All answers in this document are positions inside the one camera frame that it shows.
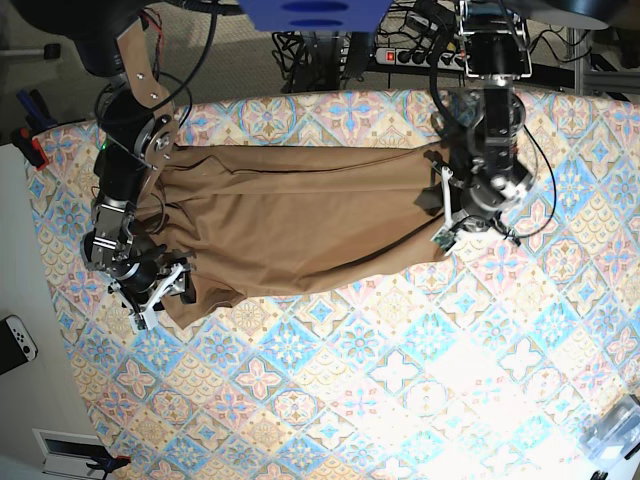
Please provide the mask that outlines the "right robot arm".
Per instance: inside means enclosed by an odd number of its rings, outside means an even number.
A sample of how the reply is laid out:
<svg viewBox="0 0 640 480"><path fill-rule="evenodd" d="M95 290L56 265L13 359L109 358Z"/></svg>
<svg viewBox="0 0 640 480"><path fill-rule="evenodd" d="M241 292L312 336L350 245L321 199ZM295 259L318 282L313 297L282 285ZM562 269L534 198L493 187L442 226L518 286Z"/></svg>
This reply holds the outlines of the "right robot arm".
<svg viewBox="0 0 640 480"><path fill-rule="evenodd" d="M108 277L109 293L127 310L132 330L141 332L157 326L164 297L196 299L187 254L155 244L157 230L136 218L188 118L175 113L174 101L191 92L191 81L178 80L173 91L161 84L166 74L160 56L148 53L145 39L147 28L161 24L148 2L113 1L109 7L98 44L115 58L98 71L109 82L94 104L106 139L94 166L99 183L91 204L93 229L84 235L80 253L88 270Z"/></svg>

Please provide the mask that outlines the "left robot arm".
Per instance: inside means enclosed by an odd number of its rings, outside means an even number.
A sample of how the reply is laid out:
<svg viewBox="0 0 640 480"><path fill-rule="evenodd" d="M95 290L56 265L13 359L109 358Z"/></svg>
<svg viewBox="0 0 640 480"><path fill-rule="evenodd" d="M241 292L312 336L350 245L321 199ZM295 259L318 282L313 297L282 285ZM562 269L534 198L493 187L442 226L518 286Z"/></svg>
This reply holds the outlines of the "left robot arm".
<svg viewBox="0 0 640 480"><path fill-rule="evenodd" d="M532 74L526 21L502 1L457 1L452 9L429 1L424 15L436 28L428 56L432 124L450 153L449 159L434 151L425 155L442 188L444 221L432 241L449 252L465 236L494 232L520 245L550 223L522 233L502 219L526 199L537 175L519 160L517 146L518 134L529 131L513 88ZM444 100L437 79L450 45L464 76L481 86Z"/></svg>

